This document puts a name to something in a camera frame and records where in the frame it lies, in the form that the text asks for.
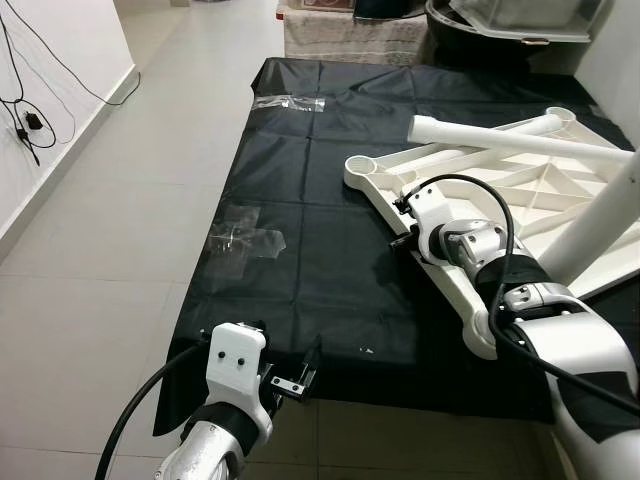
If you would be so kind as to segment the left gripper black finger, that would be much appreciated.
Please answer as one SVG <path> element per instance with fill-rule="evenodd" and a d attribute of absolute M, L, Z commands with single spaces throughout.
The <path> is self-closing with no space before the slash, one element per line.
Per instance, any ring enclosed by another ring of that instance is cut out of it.
<path fill-rule="evenodd" d="M 315 383 L 317 370 L 320 367 L 321 357 L 323 357 L 323 338 L 320 335 L 315 335 L 315 338 L 311 339 L 308 343 L 308 347 L 303 353 L 301 361 L 300 378 L 297 381 L 298 393 L 310 393 L 312 385 Z"/>

